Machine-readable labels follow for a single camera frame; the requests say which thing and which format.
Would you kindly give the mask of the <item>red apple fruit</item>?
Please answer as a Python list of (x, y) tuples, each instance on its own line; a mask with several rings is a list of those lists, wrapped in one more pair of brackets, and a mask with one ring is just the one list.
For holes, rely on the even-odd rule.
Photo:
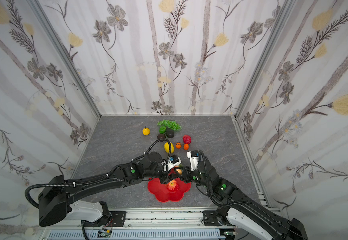
[(166, 188), (170, 193), (175, 193), (179, 190), (180, 186), (177, 180), (172, 180), (168, 184), (166, 184)]

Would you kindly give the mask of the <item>red flower-shaped fruit bowl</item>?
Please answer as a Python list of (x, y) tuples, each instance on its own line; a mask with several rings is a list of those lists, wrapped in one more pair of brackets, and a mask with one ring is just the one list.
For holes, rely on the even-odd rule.
[(166, 202), (179, 202), (181, 201), (185, 193), (191, 189), (191, 183), (184, 183), (179, 179), (175, 179), (179, 183), (179, 190), (175, 193), (170, 193), (166, 188), (166, 184), (160, 184), (158, 179), (153, 179), (148, 183), (148, 191), (153, 194), (157, 201), (161, 203)]

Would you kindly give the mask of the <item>yellow lemon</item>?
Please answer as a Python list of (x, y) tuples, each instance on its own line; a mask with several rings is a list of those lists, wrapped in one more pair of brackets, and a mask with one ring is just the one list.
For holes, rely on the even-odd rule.
[(164, 144), (164, 150), (168, 153), (168, 154), (172, 154), (175, 151), (175, 147), (172, 143), (170, 142), (166, 142)]

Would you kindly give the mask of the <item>dark red pomegranate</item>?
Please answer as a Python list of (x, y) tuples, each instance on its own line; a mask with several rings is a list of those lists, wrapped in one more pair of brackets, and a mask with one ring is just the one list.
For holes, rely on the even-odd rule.
[(192, 142), (191, 136), (189, 136), (189, 135), (184, 135), (184, 136), (183, 136), (183, 142), (184, 142), (184, 144), (190, 145), (191, 142)]

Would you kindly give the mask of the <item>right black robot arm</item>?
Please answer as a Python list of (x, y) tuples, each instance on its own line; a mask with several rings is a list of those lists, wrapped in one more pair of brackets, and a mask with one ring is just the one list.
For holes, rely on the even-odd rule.
[(218, 207), (221, 225), (233, 225), (260, 240), (306, 240), (302, 222), (288, 220), (248, 197), (241, 189), (218, 175), (202, 151), (187, 153), (190, 165), (181, 180), (206, 188), (206, 196)]

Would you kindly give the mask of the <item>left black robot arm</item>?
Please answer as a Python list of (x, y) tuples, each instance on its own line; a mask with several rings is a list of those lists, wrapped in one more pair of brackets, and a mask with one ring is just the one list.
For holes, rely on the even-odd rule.
[(120, 164), (105, 174), (80, 179), (54, 177), (47, 184), (36, 184), (25, 190), (26, 200), (39, 210), (39, 225), (48, 227), (64, 220), (73, 212), (72, 204), (97, 193), (159, 179), (167, 184), (172, 168), (181, 164), (177, 155), (163, 159), (157, 152), (145, 153), (130, 163)]

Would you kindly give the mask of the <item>green lime fruit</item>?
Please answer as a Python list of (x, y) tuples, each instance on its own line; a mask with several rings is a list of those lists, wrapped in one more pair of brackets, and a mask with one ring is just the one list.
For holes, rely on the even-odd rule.
[(160, 133), (160, 134), (165, 134), (165, 133), (166, 133), (166, 130), (167, 130), (167, 127), (166, 127), (166, 126), (160, 126), (160, 128), (159, 128), (159, 133)]

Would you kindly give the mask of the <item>plain orange tangerine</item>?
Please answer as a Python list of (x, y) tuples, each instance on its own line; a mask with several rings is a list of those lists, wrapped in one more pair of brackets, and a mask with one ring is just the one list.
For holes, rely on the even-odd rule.
[(188, 150), (190, 148), (189, 144), (184, 144), (184, 150)]

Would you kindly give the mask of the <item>dark avocado upper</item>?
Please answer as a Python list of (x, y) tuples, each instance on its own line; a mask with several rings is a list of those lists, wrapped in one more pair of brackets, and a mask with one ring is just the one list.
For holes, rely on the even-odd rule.
[(172, 139), (175, 136), (175, 132), (173, 129), (167, 128), (166, 129), (166, 136), (170, 139)]

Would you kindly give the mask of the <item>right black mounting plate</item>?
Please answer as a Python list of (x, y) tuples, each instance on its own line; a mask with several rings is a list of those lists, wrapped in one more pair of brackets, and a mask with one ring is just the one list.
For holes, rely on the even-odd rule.
[(205, 227), (220, 227), (230, 225), (226, 215), (223, 215), (217, 210), (203, 211), (202, 224)]

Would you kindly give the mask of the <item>black mounting plate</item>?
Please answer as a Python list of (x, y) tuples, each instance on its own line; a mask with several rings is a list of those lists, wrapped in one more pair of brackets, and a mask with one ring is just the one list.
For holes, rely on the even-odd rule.
[(104, 212), (102, 216), (94, 221), (81, 221), (83, 227), (123, 227), (126, 220), (126, 211)]
[(230, 225), (226, 215), (223, 215), (217, 210), (203, 211), (202, 224), (205, 227), (220, 227)]

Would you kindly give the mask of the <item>green grape bunch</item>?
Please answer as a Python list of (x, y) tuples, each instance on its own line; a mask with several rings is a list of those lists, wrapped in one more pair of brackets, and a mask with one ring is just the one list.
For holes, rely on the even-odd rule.
[(172, 120), (161, 120), (161, 121), (158, 121), (157, 125), (170, 128), (173, 131), (180, 131), (182, 129), (182, 126), (179, 123)]

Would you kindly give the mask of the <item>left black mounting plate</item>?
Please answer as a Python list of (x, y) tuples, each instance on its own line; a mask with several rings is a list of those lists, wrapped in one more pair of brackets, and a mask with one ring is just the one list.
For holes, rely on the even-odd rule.
[(104, 212), (102, 216), (94, 221), (81, 221), (83, 227), (123, 227), (126, 220), (126, 211)]

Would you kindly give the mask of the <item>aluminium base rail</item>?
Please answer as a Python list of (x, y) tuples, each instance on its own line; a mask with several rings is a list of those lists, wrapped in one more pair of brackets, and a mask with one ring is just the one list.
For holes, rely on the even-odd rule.
[(203, 211), (213, 211), (215, 208), (178, 208), (178, 209), (120, 209), (126, 211), (126, 220), (123, 227), (82, 227), (80, 221), (64, 220), (51, 227), (41, 228), (36, 234), (36, 240), (51, 230), (81, 230), (84, 239), (88, 239), (86, 230), (102, 230), (106, 233), (114, 229), (121, 230), (158, 230), (158, 229), (218, 229), (225, 240), (260, 240), (247, 231), (233, 225), (220, 227), (205, 227), (202, 224)]

